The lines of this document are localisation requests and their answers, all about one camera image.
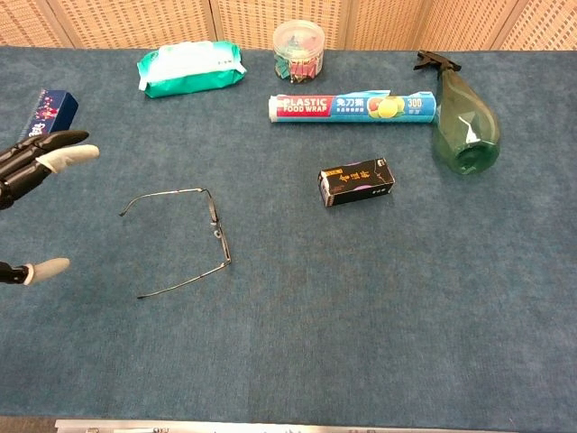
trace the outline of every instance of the blue box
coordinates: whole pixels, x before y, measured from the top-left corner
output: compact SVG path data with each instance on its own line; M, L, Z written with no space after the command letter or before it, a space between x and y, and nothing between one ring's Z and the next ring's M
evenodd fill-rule
M69 92L43 89L20 139L68 130L77 110L78 102Z

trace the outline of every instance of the green and white package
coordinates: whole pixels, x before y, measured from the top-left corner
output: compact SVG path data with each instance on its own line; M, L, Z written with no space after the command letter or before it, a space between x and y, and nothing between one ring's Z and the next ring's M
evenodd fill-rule
M149 97L167 97L225 88L243 79L241 50L226 41L163 45L137 64L138 88Z

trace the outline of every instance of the clear plastic jar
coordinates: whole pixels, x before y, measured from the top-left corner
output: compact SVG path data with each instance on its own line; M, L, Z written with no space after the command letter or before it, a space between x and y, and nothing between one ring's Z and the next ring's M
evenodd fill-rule
M280 78L302 83L315 78L323 68L325 32L315 23L287 21L272 35L274 70Z

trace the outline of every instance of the eyeglasses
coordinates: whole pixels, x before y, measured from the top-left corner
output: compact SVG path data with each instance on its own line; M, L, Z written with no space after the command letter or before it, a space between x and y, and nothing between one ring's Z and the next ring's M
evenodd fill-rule
M130 209L134 203L136 203L138 200L140 200L141 198L147 198L147 197L155 197L155 196L165 196L168 194L181 194L183 192L205 192L208 196L208 209L210 211L210 219L211 219L211 226L213 226L215 228L215 231L213 232L213 234L215 235L215 237L217 239L220 240L221 245L223 246L223 252L224 252L224 262L220 263L219 266L217 266L216 268L214 268L211 271L202 273L200 275L198 275L195 278L191 278L190 280L181 282L180 284L177 284L176 286L172 286L172 287L168 287L167 289L162 289L162 290L158 290L158 291L154 291L153 293L148 293L146 295L140 295L138 297L138 299L143 299L143 298L149 298L150 296L155 296L155 295L160 295L161 293L164 293L166 291L171 291L171 290L175 290L178 289L179 287L182 287L186 284L189 284L191 282L200 280L201 278L206 277L207 275L210 275L213 272L216 271L220 271L221 269L223 269L224 267L228 266L231 263L231 253L228 249L228 243L226 242L226 238L224 237L224 231L223 231L223 227L220 224L220 218L218 217L218 213L216 212L216 207L215 207L215 201L213 200L213 196L210 194L210 191L208 191L208 189L205 188L193 188L193 189L177 189L175 191L162 191L162 192L154 192L152 194L142 194L141 196L138 196L136 198L133 198L127 205L126 207L123 209L123 211L119 214L121 217L123 217L124 215L126 215L126 212L128 212L128 209Z

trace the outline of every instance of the jar lid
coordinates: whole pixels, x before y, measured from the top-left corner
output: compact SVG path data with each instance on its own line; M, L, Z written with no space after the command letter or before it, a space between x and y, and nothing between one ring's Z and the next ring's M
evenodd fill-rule
M285 59L309 59L323 51L325 32L310 21L287 21L275 29L272 43L275 52Z

